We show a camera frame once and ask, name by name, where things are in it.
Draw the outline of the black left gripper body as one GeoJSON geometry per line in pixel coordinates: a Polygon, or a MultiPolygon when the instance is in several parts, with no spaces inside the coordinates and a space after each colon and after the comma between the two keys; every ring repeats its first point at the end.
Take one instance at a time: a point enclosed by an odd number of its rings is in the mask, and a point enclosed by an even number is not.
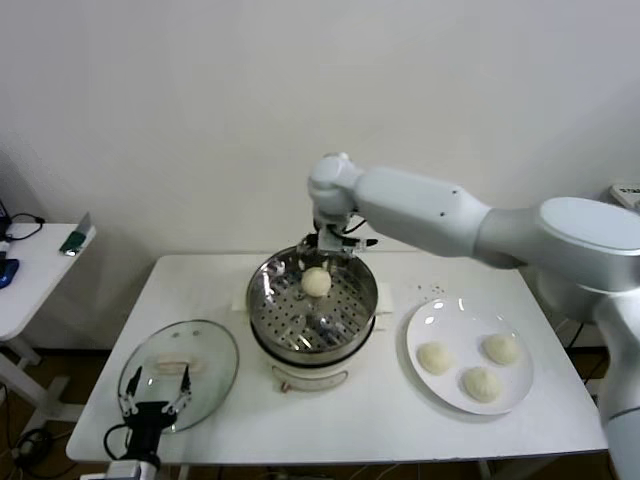
{"type": "Polygon", "coordinates": [[[167,401],[139,402],[136,408],[126,420],[131,430],[126,458],[158,459],[160,437],[177,420],[175,408],[167,401]]]}

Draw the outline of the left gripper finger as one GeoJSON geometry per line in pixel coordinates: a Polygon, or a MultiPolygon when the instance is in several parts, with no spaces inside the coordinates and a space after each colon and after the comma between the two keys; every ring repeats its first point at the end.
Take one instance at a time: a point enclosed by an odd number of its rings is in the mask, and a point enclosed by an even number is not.
{"type": "Polygon", "coordinates": [[[126,388],[123,393],[118,394],[119,406],[123,416],[131,416],[137,412],[134,405],[134,398],[136,395],[137,387],[140,382],[142,374],[142,367],[139,366],[133,376],[127,382],[126,388]]]}
{"type": "Polygon", "coordinates": [[[168,404],[165,411],[168,414],[178,414],[186,408],[186,406],[191,402],[191,399],[192,390],[190,369],[189,365],[186,364],[181,378],[178,395],[172,402],[168,404]]]}

